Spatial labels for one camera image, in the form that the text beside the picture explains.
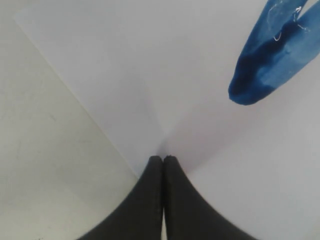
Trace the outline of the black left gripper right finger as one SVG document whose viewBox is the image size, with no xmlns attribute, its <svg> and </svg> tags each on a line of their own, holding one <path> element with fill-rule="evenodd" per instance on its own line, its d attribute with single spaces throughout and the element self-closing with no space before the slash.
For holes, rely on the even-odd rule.
<svg viewBox="0 0 320 240">
<path fill-rule="evenodd" d="M 168 240 L 254 239 L 212 208 L 171 155 L 163 160 L 163 197 Z"/>
</svg>

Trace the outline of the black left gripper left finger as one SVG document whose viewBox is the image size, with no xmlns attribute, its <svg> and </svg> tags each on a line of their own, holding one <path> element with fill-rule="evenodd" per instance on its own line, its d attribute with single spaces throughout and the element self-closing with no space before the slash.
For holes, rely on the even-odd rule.
<svg viewBox="0 0 320 240">
<path fill-rule="evenodd" d="M 163 222 L 163 161 L 149 158 L 127 197 L 81 240 L 160 240 Z"/>
</svg>

